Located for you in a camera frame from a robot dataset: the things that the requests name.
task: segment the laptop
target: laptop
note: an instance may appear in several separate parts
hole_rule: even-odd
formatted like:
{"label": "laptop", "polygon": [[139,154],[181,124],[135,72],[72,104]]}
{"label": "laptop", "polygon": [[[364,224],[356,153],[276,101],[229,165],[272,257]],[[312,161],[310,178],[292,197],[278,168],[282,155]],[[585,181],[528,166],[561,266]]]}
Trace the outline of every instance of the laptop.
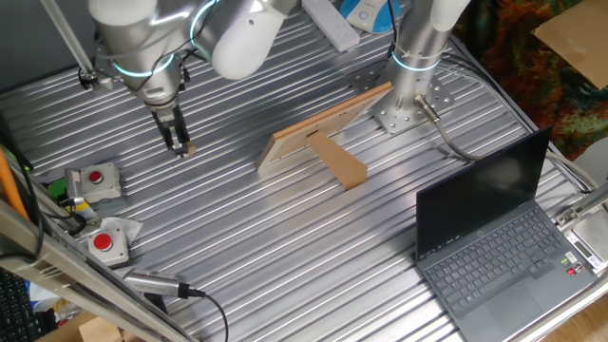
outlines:
{"label": "laptop", "polygon": [[534,201],[547,128],[418,192],[417,267],[469,342],[502,341],[596,279]]}

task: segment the red button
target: red button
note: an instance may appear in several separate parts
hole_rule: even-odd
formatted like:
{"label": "red button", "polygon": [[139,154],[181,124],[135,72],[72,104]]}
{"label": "red button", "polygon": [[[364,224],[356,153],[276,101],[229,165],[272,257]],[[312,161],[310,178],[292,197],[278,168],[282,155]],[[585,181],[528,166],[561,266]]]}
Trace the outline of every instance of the red button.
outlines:
{"label": "red button", "polygon": [[99,171],[93,171],[90,175],[88,175],[88,179],[94,184],[97,184],[104,180],[104,175],[102,175],[102,173]]}
{"label": "red button", "polygon": [[99,234],[93,240],[93,245],[95,245],[95,248],[98,250],[105,252],[112,248],[112,237],[108,234]]}

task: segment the colorful fabric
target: colorful fabric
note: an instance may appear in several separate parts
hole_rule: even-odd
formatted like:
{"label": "colorful fabric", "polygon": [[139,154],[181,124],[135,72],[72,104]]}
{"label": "colorful fabric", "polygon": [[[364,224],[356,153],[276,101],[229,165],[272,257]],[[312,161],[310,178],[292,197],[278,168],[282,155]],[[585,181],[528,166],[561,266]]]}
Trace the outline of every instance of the colorful fabric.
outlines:
{"label": "colorful fabric", "polygon": [[570,160],[608,137],[608,87],[594,87],[532,31],[580,1],[472,0],[454,30],[538,127],[554,125],[552,141]]}

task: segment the cardboard box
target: cardboard box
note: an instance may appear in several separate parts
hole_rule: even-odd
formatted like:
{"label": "cardboard box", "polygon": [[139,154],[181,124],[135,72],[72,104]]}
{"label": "cardboard box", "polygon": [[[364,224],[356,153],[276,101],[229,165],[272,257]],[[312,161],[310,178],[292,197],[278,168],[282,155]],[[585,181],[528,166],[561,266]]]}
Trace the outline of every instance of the cardboard box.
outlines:
{"label": "cardboard box", "polygon": [[608,0],[585,0],[534,34],[597,88],[608,86]]}
{"label": "cardboard box", "polygon": [[37,342],[145,342],[131,332],[120,330],[116,325],[82,312],[63,327],[48,333]]}

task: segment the metal extrusion surface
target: metal extrusion surface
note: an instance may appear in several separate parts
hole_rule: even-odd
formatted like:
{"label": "metal extrusion surface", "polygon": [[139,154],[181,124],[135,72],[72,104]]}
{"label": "metal extrusion surface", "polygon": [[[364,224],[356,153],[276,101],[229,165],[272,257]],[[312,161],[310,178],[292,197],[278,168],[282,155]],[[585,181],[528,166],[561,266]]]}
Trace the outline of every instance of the metal extrusion surface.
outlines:
{"label": "metal extrusion surface", "polygon": [[[199,152],[176,160],[148,110],[117,86],[81,88],[76,70],[0,95],[0,111],[39,181],[67,167],[113,162],[143,228],[137,267],[179,273],[222,304],[234,341],[460,341],[415,269],[416,191],[464,167],[429,123],[391,135],[364,114],[333,138],[369,166],[346,192],[311,149],[259,171],[271,134],[355,96],[349,76],[381,61],[391,37],[363,33],[338,53],[301,9],[286,20],[255,75],[230,82],[202,62],[180,104]],[[484,85],[438,70],[454,99],[446,131],[487,154],[529,133]],[[538,202],[553,217],[580,198],[546,162]],[[216,308],[167,299],[172,317],[205,341],[223,340]]]}

